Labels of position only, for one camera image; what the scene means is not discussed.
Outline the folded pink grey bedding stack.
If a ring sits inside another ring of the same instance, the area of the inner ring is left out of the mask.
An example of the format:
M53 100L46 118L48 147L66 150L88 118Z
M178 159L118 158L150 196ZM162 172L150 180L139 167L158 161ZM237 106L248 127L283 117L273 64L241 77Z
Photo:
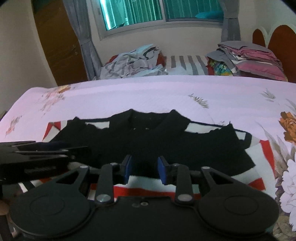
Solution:
M221 42L218 49L206 57L224 62L233 76L287 81L281 61L271 50L257 44L244 41Z

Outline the red white scalloped headboard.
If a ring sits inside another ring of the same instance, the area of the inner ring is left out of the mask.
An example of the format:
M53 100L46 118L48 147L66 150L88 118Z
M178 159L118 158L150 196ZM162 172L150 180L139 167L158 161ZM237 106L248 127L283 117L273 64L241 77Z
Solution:
M295 26L278 25L269 33L263 27L254 30L252 42L271 50L281 61L288 82L295 83Z

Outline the colourful floral cloth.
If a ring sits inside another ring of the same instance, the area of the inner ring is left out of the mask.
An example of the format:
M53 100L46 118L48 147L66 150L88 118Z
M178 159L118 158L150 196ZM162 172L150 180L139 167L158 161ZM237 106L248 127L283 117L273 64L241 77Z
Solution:
M224 62L219 62L211 58L207 64L208 74L217 76L232 76L233 73Z

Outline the grey curtain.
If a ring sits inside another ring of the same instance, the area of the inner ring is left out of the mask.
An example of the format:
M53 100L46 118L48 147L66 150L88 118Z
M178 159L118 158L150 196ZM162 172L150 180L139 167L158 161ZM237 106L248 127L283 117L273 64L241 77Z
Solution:
M88 80L99 80L102 63L92 41L86 1L64 0L67 16L78 39Z
M224 14L221 41L240 41L239 0L220 0L219 4Z

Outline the crumpled light blue clothes pile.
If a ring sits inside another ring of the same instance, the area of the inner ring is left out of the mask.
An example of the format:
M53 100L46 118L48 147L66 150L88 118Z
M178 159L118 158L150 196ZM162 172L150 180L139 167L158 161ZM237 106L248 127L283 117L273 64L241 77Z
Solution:
M154 44L120 53L101 68L100 80L167 75L161 51Z

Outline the pink floral bed sheet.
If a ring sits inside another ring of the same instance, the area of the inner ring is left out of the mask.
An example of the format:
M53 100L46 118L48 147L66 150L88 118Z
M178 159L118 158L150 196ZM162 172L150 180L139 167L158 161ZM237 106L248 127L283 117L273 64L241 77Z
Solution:
M95 204L100 169L70 162L59 176L20 182L4 217L16 240L295 240L295 84L248 77L167 75L26 91L1 120L1 142L43 141L49 123L177 111L268 141L275 195L211 167L190 170L193 202L162 192Z

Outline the left grey curtain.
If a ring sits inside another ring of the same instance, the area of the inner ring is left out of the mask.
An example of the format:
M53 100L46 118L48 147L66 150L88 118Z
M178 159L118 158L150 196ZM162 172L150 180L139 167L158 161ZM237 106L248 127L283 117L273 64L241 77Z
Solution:
M88 80L99 80L102 63L92 41L86 1L64 0L67 16L78 39Z

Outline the striped black red white sweater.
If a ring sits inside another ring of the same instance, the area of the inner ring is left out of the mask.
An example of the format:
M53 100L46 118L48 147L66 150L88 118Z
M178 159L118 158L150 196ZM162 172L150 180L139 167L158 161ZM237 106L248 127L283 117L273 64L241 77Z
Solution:
M117 195L162 192L158 158L179 163L190 170L211 167L244 184L275 195L273 152L268 141L232 124L198 123L177 111L140 113L128 110L108 118L49 123L43 141L25 146L27 151L67 149L79 163L101 168L132 156L132 178L117 185Z

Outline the grey white striped mattress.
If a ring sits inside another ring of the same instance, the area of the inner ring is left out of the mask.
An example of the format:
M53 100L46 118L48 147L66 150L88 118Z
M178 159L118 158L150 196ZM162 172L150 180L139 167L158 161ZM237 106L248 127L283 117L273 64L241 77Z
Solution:
M172 55L166 58L169 75L209 75L208 58L200 55Z

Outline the window with green glass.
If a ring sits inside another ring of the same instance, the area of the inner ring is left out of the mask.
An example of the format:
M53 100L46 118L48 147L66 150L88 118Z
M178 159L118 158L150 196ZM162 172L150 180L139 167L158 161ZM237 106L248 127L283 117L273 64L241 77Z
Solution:
M221 23L218 1L92 1L100 39L127 31L185 23Z

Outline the brown wooden door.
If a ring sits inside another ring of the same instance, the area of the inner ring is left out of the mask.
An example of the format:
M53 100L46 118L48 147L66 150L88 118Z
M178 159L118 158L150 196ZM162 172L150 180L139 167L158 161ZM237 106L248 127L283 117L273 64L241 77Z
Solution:
M88 80L78 38L62 1L31 1L49 68L58 86Z

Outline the right grey curtain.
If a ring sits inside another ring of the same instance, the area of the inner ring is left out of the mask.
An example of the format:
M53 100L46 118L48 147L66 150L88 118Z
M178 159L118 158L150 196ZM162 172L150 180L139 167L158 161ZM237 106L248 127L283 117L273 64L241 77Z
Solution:
M220 0L219 4L224 14L221 41L240 41L239 0Z

